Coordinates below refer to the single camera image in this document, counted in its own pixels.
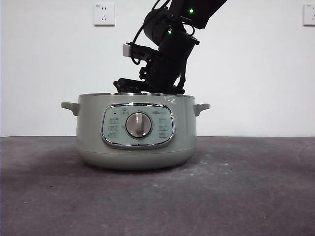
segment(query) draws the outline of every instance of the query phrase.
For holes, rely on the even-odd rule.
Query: control panel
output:
[[[162,148],[174,134],[173,114],[165,105],[114,104],[104,112],[101,135],[114,148]]]

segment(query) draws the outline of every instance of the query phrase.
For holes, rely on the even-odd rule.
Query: chrome trim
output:
[[[138,145],[138,144],[118,144],[118,143],[114,143],[110,140],[108,140],[103,132],[103,126],[104,126],[104,121],[105,121],[105,115],[106,112],[108,111],[108,109],[112,108],[112,107],[122,107],[122,106],[152,106],[152,107],[164,107],[166,109],[169,110],[170,114],[171,114],[171,120],[172,120],[172,127],[173,127],[173,132],[171,134],[171,136],[169,137],[168,140],[158,143],[158,144],[144,144],[144,145]],[[100,128],[100,135],[103,139],[103,141],[110,145],[113,148],[117,148],[117,149],[127,149],[127,150],[147,150],[147,149],[156,149],[156,148],[163,148],[166,147],[167,145],[170,144],[170,142],[173,140],[174,136],[175,136],[175,123],[174,123],[174,116],[173,116],[173,112],[172,110],[166,106],[166,105],[161,105],[161,104],[154,104],[154,103],[120,103],[120,104],[112,104],[110,106],[108,106],[105,111],[104,111],[104,115],[103,115],[103,119],[102,119],[102,124],[101,124],[101,128]]]
[[[85,96],[166,96],[166,97],[187,97],[187,98],[193,98],[194,96],[189,95],[182,95],[182,94],[164,94],[164,93],[132,93],[132,92],[106,92],[106,93],[86,93],[81,94],[79,97],[85,97]]]

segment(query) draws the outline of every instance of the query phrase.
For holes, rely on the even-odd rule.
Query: black cable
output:
[[[156,7],[156,5],[158,4],[160,0],[157,0],[156,3],[154,4],[153,8],[152,8],[152,11],[154,10],[154,8]],[[170,2],[171,0],[166,0],[166,2],[154,13],[152,14],[152,16],[146,21],[143,23],[143,25],[140,27],[140,29],[138,30],[137,34],[135,35],[133,41],[132,41],[132,45],[131,45],[131,49],[130,49],[130,57],[131,57],[131,60],[133,63],[135,63],[136,65],[139,65],[141,60],[139,59],[139,61],[136,61],[133,57],[133,50],[132,50],[132,47],[133,45],[135,44],[139,34],[141,33],[141,31],[143,30],[143,28],[147,25],[147,23],[152,20],[157,14],[159,14],[165,7],[166,5],[168,5],[168,3]]]
[[[192,28],[192,33],[189,34],[189,36],[193,36],[193,35],[195,34],[195,27],[194,27],[194,26],[192,26],[192,25],[190,25],[190,24],[188,24],[188,23],[183,23],[183,25],[191,26],[191,28]]]
[[[156,3],[153,5],[153,7],[152,7],[152,9],[151,9],[152,11],[155,9],[155,7],[156,7],[157,4],[159,3],[159,1],[160,1],[160,0],[157,0]]]

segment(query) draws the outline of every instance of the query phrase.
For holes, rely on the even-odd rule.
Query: white wall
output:
[[[115,92],[138,78],[122,57],[154,0],[113,0],[116,26],[95,28],[103,0],[1,1],[1,135],[75,135],[60,108],[79,94]],[[228,0],[188,61],[186,94],[211,104],[200,136],[315,135],[315,28],[302,5],[315,0]],[[152,46],[142,34],[137,42]]]

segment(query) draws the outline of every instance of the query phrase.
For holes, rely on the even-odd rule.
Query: cooker base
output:
[[[150,170],[185,163],[194,148],[183,151],[153,154],[108,154],[78,150],[89,164],[116,170]]]

